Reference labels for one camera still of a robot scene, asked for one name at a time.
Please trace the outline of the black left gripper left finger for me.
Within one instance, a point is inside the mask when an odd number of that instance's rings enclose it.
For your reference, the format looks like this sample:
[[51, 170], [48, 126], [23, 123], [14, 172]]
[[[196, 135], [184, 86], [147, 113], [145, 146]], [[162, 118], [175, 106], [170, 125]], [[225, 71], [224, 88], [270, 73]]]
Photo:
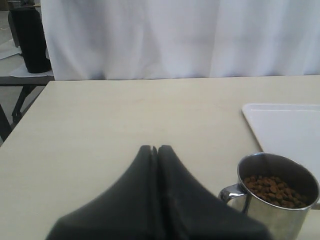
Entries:
[[131, 165], [108, 190], [61, 217], [47, 239], [160, 239], [157, 168], [156, 148], [141, 146]]

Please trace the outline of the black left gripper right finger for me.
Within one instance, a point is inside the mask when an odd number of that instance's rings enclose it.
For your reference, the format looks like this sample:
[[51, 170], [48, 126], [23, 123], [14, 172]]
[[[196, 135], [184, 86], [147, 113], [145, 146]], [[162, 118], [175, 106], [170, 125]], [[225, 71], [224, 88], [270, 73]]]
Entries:
[[173, 148], [157, 154], [157, 184], [168, 240], [270, 240], [266, 226], [229, 207], [183, 165]]

